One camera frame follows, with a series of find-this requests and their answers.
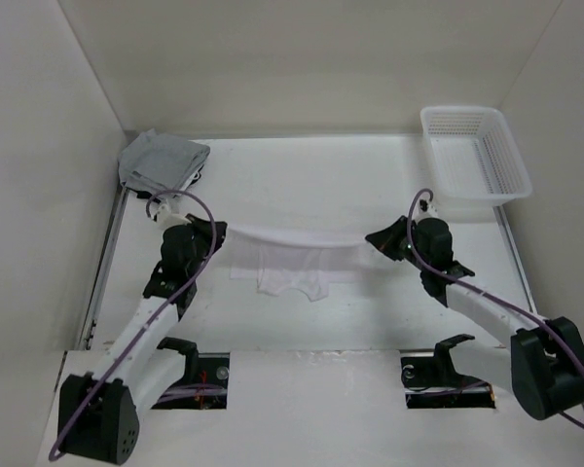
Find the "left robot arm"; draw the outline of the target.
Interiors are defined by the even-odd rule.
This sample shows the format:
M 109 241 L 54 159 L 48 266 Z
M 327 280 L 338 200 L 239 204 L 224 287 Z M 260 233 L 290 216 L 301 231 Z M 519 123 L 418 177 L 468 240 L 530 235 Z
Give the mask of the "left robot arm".
M 164 230 L 160 260 L 135 314 L 92 369 L 67 376 L 59 388 L 50 461 L 72 454 L 124 464 L 138 440 L 141 416 L 172 384 L 196 382 L 196 345 L 168 333 L 197 294 L 197 279 L 222 247 L 227 228 L 224 221 L 187 215 Z

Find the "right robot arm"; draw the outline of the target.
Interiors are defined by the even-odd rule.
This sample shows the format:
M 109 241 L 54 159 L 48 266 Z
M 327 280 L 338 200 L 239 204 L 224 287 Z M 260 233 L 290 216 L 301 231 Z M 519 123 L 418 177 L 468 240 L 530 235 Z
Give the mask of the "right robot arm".
M 473 271 L 454 258 L 445 221 L 402 216 L 365 239 L 388 259 L 416 267 L 431 298 L 502 344 L 501 349 L 477 348 L 466 335 L 440 342 L 446 352 L 431 363 L 439 382 L 451 385 L 470 376 L 500 386 L 536 420 L 584 404 L 584 343 L 575 324 L 564 317 L 537 317 L 474 285 Z

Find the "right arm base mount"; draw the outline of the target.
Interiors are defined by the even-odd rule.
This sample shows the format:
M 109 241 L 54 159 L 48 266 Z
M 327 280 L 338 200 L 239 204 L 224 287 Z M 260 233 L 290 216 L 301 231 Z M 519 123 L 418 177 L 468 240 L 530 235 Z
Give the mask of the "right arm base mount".
M 406 352 L 400 357 L 401 382 L 409 410 L 495 409 L 492 386 L 459 374 L 450 351 L 473 341 L 466 334 L 439 341 L 431 353 Z

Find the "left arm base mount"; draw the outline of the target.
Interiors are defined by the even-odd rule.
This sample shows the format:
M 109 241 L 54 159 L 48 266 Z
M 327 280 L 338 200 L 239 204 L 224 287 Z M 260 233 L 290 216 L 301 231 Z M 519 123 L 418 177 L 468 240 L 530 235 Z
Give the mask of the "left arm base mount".
M 197 344 L 178 338 L 164 338 L 159 350 L 182 356 L 184 373 L 152 407 L 153 410 L 225 410 L 228 403 L 231 355 L 201 353 Z

